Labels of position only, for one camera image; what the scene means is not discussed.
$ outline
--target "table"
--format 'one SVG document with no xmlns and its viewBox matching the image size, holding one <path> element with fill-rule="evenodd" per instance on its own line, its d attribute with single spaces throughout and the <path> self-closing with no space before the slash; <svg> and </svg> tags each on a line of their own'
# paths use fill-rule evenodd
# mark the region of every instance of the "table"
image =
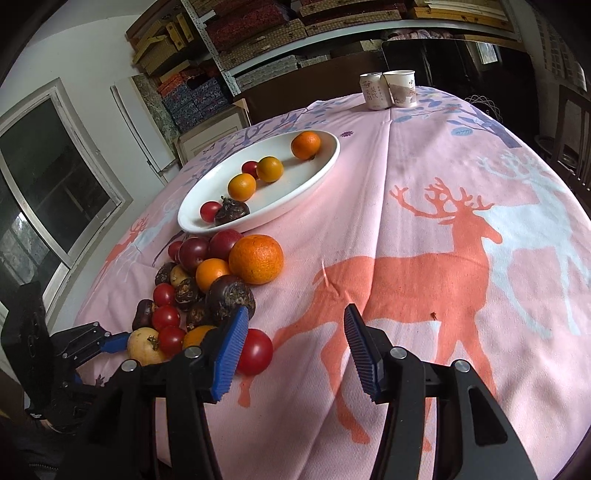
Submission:
<svg viewBox="0 0 591 480">
<path fill-rule="evenodd" d="M 361 95 L 315 102 L 217 141 L 158 195 L 95 281 L 76 324 L 130 330 L 166 245 L 183 235 L 180 202 L 205 172 L 277 133 L 339 137 L 313 197 L 253 231 L 277 239 L 286 261 L 277 280 L 254 288 L 251 327 L 274 340 L 273 362 L 206 408 L 226 480 L 369 478 L 386 408 L 362 392 L 350 358 L 350 302 L 422 360 L 468 359 L 541 480 L 591 424 L 589 219 L 502 125 L 447 93 L 421 87 L 418 97 L 415 108 L 378 112 Z M 99 355 L 81 375 L 108 377 L 124 359 Z M 432 404 L 421 479 L 434 438 Z"/>
</svg>

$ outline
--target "white can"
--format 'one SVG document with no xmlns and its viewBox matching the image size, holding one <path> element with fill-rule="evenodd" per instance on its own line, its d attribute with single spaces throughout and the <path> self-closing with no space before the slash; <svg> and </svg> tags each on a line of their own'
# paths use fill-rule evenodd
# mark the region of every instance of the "white can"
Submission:
<svg viewBox="0 0 591 480">
<path fill-rule="evenodd" d="M 388 82 L 382 72 L 364 73 L 359 76 L 359 84 L 365 103 L 371 110 L 384 110 L 392 106 Z"/>
<path fill-rule="evenodd" d="M 417 106 L 417 89 L 414 84 L 414 70 L 393 70 L 385 72 L 386 82 L 392 93 L 394 106 Z"/>
</svg>

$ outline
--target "window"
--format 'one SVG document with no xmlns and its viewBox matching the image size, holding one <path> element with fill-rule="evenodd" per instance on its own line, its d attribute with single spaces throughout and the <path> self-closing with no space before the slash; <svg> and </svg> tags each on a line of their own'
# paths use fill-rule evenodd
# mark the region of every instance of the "window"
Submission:
<svg viewBox="0 0 591 480">
<path fill-rule="evenodd" d="M 59 80 L 0 119 L 0 313 L 30 281 L 48 307 L 122 203 L 100 160 Z"/>
<path fill-rule="evenodd" d="M 499 61 L 499 57 L 496 55 L 495 46 L 493 44 L 477 41 L 476 46 L 478 48 L 478 54 L 480 55 L 480 61 L 483 65 Z"/>
</svg>

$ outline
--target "pile of fruit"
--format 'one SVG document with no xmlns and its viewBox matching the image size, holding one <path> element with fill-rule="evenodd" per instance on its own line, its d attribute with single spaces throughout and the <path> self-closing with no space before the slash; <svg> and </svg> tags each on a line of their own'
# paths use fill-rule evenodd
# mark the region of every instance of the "pile of fruit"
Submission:
<svg viewBox="0 0 591 480">
<path fill-rule="evenodd" d="M 291 152 L 299 160 L 311 160 L 320 149 L 320 137 L 314 132 L 302 132 L 291 142 Z M 250 213 L 245 203 L 256 192 L 256 181 L 273 183 L 283 175 L 283 163 L 275 157 L 264 157 L 258 162 L 247 161 L 242 166 L 242 173 L 228 183 L 229 197 L 222 197 L 222 202 L 205 202 L 199 213 L 204 222 L 216 226 L 238 220 Z"/>
<path fill-rule="evenodd" d="M 163 362 L 183 349 L 200 345 L 207 333 L 245 306 L 251 319 L 256 310 L 250 285 L 268 283 L 283 268 L 283 250 L 267 235 L 243 236 L 234 230 L 200 236 L 168 246 L 172 260 L 154 280 L 152 299 L 138 303 L 127 350 L 141 365 Z M 181 328 L 186 315 L 186 331 Z M 269 366 L 270 338 L 249 329 L 237 371 L 257 375 Z"/>
</svg>

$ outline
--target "orange deer print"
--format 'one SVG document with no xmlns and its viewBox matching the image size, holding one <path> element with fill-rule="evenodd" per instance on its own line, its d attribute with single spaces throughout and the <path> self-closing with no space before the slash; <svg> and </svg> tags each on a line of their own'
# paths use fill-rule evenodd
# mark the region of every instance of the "orange deer print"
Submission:
<svg viewBox="0 0 591 480">
<path fill-rule="evenodd" d="M 320 270 L 314 283 L 322 280 L 314 292 L 310 307 L 295 323 L 277 331 L 273 338 L 277 350 L 299 333 L 309 332 L 327 322 L 337 323 L 333 336 L 320 353 L 329 376 L 330 389 L 335 395 L 339 422 L 351 432 L 356 443 L 369 443 L 369 436 L 345 403 L 340 383 L 341 363 L 347 349 L 343 331 L 343 311 L 355 303 L 363 319 L 387 318 L 402 323 L 432 320 L 436 312 L 441 321 L 435 362 L 446 364 L 460 341 L 472 359 L 474 367 L 493 395 L 496 388 L 491 365 L 482 350 L 475 315 L 486 302 L 489 282 L 489 262 L 482 238 L 497 244 L 501 235 L 484 218 L 474 212 L 488 210 L 482 198 L 468 195 L 460 189 L 455 199 L 450 189 L 438 178 L 425 190 L 425 198 L 436 211 L 423 212 L 404 199 L 407 188 L 390 191 L 401 207 L 414 216 L 439 220 L 440 225 L 452 226 L 453 252 L 428 253 L 416 257 L 353 257 Z M 446 210 L 451 204 L 453 211 Z M 252 378 L 243 380 L 239 404 L 250 405 L 249 387 Z"/>
<path fill-rule="evenodd" d="M 127 236 L 127 238 L 125 240 L 123 240 L 120 244 L 116 244 L 113 247 L 113 250 L 111 250 L 109 255 L 107 255 L 107 258 L 105 259 L 105 263 L 103 264 L 103 267 L 100 269 L 100 272 L 99 272 L 98 276 L 96 277 L 96 281 L 95 281 L 96 285 L 98 285 L 98 283 L 100 282 L 100 279 L 103 277 L 103 275 L 105 275 L 107 269 L 109 268 L 109 265 L 111 265 L 111 263 L 121 253 L 124 252 L 124 250 L 128 247 L 129 244 L 131 244 L 135 241 L 135 239 L 138 237 L 138 235 L 141 232 L 144 231 L 144 229 L 146 228 L 147 225 L 148 225 L 148 215 L 138 219 L 138 221 L 135 222 L 135 224 L 132 225 L 131 228 L 129 229 L 129 235 Z"/>
</svg>

